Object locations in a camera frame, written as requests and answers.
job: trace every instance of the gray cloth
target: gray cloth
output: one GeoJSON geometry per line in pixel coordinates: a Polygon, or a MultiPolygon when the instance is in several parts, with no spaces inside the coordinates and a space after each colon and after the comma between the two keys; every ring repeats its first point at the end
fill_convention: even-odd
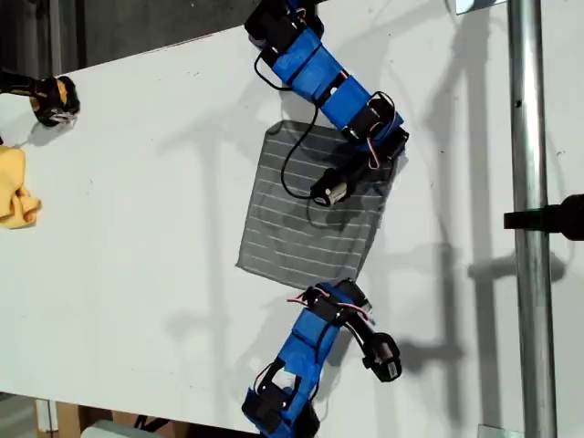
{"type": "MultiPolygon", "coordinates": [[[[247,210],[237,266],[304,289],[320,281],[357,279],[379,227],[390,190],[391,167],[363,182],[347,201],[331,208],[290,197],[280,169],[306,123],[285,120],[266,132],[247,210]]],[[[308,194],[329,167],[339,167],[353,147],[333,129],[315,126],[292,155],[286,183],[308,194]]]]}

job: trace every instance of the yellow cloth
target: yellow cloth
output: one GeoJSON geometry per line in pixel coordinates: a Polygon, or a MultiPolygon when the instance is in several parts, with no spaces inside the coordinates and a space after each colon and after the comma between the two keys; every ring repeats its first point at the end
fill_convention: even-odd
{"type": "Polygon", "coordinates": [[[25,153],[0,145],[0,225],[20,228],[37,221],[40,201],[24,187],[25,153]]]}

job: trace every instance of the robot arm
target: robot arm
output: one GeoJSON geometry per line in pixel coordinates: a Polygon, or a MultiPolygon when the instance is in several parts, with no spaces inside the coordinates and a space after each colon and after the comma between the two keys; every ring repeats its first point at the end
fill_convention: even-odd
{"type": "Polygon", "coordinates": [[[242,410],[261,433],[270,438],[312,437],[319,422],[311,402],[325,359],[341,327],[355,336],[365,355],[363,364],[380,381],[394,381],[402,374],[400,351],[390,335],[375,333],[360,314],[369,301],[351,280],[336,286],[310,287],[297,299],[305,303],[292,332],[274,362],[260,373],[249,389],[242,410]],[[293,374],[294,383],[281,388],[274,378],[281,370],[293,374]]]}
{"type": "Polygon", "coordinates": [[[320,41],[324,26],[316,15],[314,1],[263,0],[246,21],[245,29],[261,49],[255,62],[258,75],[272,88],[293,90],[312,102],[317,109],[314,120],[321,110],[355,147],[359,165],[348,163],[336,175],[329,172],[312,187],[312,200],[330,206],[347,199],[356,176],[357,180],[363,178],[403,151],[409,134],[400,128],[403,119],[393,100],[382,91],[370,94],[324,48],[320,41]],[[260,59],[287,88],[271,84],[259,73],[260,59]],[[367,152],[372,160],[363,160],[359,152],[367,152]]]}

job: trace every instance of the silver pole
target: silver pole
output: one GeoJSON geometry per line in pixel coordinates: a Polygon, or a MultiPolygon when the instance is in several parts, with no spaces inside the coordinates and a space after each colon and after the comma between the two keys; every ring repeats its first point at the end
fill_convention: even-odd
{"type": "MultiPolygon", "coordinates": [[[[516,211],[548,204],[540,0],[509,0],[516,211]]],[[[556,438],[556,377],[548,236],[516,231],[526,438],[556,438]]]]}

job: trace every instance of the white table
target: white table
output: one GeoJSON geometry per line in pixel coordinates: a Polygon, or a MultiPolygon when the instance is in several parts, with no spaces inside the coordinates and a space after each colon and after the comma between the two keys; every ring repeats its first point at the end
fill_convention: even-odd
{"type": "MultiPolygon", "coordinates": [[[[584,189],[582,13],[544,2],[550,202],[584,189]]],[[[382,385],[354,342],[341,366],[337,348],[319,436],[521,430],[516,279],[501,262],[514,248],[506,8],[452,18],[438,0],[335,0],[321,15],[325,44],[394,97],[412,139],[359,278],[407,370],[382,385]]],[[[238,27],[73,73],[83,109],[67,132],[30,135],[26,100],[1,99],[44,209],[0,233],[0,391],[254,430],[245,389],[299,309],[235,261],[265,130],[312,114],[255,76],[255,56],[238,27]]],[[[584,255],[560,237],[552,249],[568,263],[554,312],[571,438],[584,433],[584,255]]]]}

